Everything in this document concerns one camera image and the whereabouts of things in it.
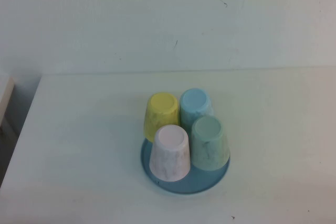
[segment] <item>white cup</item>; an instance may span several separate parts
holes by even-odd
[[[160,180],[174,182],[190,170],[188,135],[177,125],[165,125],[155,134],[149,167]]]

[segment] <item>cup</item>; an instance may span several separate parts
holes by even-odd
[[[168,124],[180,125],[179,103],[169,93],[156,93],[148,99],[143,132],[145,138],[154,142],[156,131]]]
[[[205,115],[214,115],[209,95],[203,89],[189,89],[180,98],[181,126],[190,136],[193,123]]]
[[[194,122],[190,146],[191,163],[202,170],[220,169],[230,156],[222,124],[214,116],[204,116]]]
[[[166,125],[156,132],[149,167],[155,177],[166,182],[178,181],[188,174],[189,141],[184,129]]]

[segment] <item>mint green cup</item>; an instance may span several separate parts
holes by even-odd
[[[191,163],[199,169],[217,170],[226,164],[230,150],[219,119],[203,116],[194,122],[190,152]]]

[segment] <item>white wall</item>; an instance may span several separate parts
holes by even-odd
[[[43,73],[336,65],[335,17],[336,0],[0,0],[0,74],[19,115]]]

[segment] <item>upside-down cup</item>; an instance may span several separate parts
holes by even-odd
[[[189,141],[184,129],[166,125],[156,132],[149,167],[155,177],[166,182],[178,181],[188,174]]]
[[[214,115],[211,100],[203,89],[188,89],[180,98],[181,127],[190,135],[193,123],[205,115]]]
[[[148,99],[143,132],[145,138],[154,142],[156,131],[168,124],[180,125],[179,103],[169,93],[156,93]]]
[[[202,170],[222,168],[229,159],[230,150],[222,124],[214,116],[197,119],[192,126],[191,162]]]

